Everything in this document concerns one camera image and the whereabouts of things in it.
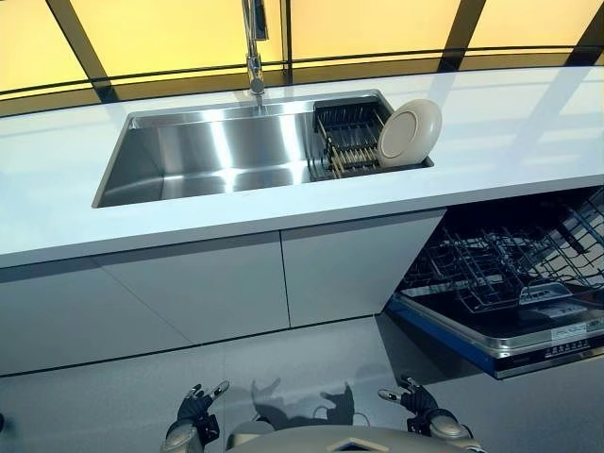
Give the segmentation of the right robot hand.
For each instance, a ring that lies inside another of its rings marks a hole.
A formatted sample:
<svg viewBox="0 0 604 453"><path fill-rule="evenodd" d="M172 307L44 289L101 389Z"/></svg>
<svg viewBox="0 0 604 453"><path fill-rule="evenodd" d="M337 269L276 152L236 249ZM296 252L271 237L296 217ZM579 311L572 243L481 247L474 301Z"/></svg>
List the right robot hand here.
<svg viewBox="0 0 604 453"><path fill-rule="evenodd" d="M404 407L416 416L425 416L440 409L433 395L413 377L402 375L399 387L399 391L380 389L377 395Z"/></svg>

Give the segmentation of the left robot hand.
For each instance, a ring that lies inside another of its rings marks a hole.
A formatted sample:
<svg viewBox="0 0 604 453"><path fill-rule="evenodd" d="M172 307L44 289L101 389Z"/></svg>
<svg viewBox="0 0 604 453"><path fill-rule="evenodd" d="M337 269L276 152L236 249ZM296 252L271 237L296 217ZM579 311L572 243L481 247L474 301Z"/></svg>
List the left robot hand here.
<svg viewBox="0 0 604 453"><path fill-rule="evenodd" d="M206 389L201 383L197 383L185 394L176 413L176 420L187 420L197 423L210 416L210 407L230 387L228 380L221 381L213 389Z"/></svg>

